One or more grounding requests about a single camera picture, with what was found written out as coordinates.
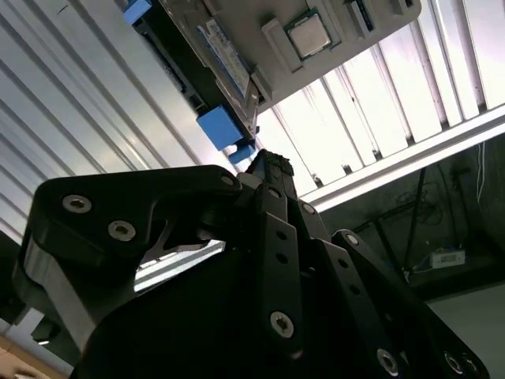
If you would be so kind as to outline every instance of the black wire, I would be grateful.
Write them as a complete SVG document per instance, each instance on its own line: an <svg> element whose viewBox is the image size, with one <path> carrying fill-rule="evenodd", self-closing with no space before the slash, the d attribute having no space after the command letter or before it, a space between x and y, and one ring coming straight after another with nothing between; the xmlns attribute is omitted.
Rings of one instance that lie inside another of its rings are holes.
<svg viewBox="0 0 505 379"><path fill-rule="evenodd" d="M443 173L442 167L440 166L439 163L436 165L436 168L439 169L439 173L443 181L443 187L445 188L445 194L447 196L447 205L449 206L449 214L451 215L452 236L454 238L454 246L457 246L459 244L458 229L456 228L456 218L454 210L452 208L451 193L449 192L449 187L447 186L445 174Z"/></svg>
<svg viewBox="0 0 505 379"><path fill-rule="evenodd" d="M435 185L434 182L426 182L423 187ZM400 205L410 205L410 208L415 204L416 192L409 191L400 194L396 198L396 202ZM439 225L443 219L443 209L436 203L426 200L428 195L428 190L423 189L421 194L421 202L419 203L419 210L417 212L417 222L424 225Z"/></svg>
<svg viewBox="0 0 505 379"><path fill-rule="evenodd" d="M407 239L407 248L405 252L405 259L403 260L403 268L407 268L407 263L409 262L410 258L410 251L412 250L413 238L414 235L416 234L417 213L419 212L419 204L421 203L421 196L423 194L425 175L426 175L426 167L423 167L421 169L421 173L419 174L419 182L417 184L416 202L413 205L412 221L410 222L410 232L409 237Z"/></svg>

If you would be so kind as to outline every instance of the white label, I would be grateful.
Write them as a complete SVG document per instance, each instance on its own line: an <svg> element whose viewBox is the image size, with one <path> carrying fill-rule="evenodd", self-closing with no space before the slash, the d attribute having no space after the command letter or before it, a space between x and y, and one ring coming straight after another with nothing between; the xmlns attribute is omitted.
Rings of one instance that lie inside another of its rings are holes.
<svg viewBox="0 0 505 379"><path fill-rule="evenodd" d="M230 75L242 97L245 98L249 86L249 74L238 57L237 51L224 35L223 30L215 20L207 22L208 34L203 28L198 28L202 31L212 51Z"/></svg>

